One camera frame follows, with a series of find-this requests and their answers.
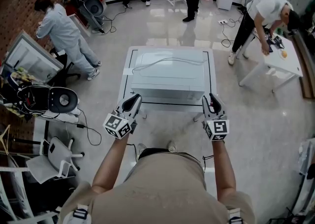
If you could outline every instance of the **power strip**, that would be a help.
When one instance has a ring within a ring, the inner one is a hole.
[[[218,21],[218,23],[221,24],[221,25],[227,24],[227,20],[226,20],[226,19],[223,19],[223,20]]]

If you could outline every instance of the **black shoe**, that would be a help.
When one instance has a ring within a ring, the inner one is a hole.
[[[183,19],[183,22],[184,23],[188,23],[188,22],[190,22],[190,21],[192,21],[194,19],[195,19],[194,17],[186,17],[186,18]]]

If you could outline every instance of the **beige shirt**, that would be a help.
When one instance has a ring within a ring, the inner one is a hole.
[[[89,205],[93,224],[226,224],[228,209],[254,224],[251,200],[236,192],[218,202],[206,191],[199,162],[175,153],[158,153],[139,160],[121,185],[102,194],[82,183],[64,204],[59,223],[77,204]]]

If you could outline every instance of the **buckle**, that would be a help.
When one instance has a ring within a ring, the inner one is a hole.
[[[82,219],[82,220],[86,220],[87,219],[87,216],[88,216],[88,211],[85,210],[85,209],[77,209],[73,212],[73,217],[75,218],[79,218],[79,219]]]

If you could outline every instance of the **brick wall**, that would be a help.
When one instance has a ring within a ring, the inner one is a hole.
[[[0,0],[0,61],[15,37],[24,30],[46,50],[52,48],[49,37],[37,39],[35,31],[44,14],[34,10],[36,0]]]

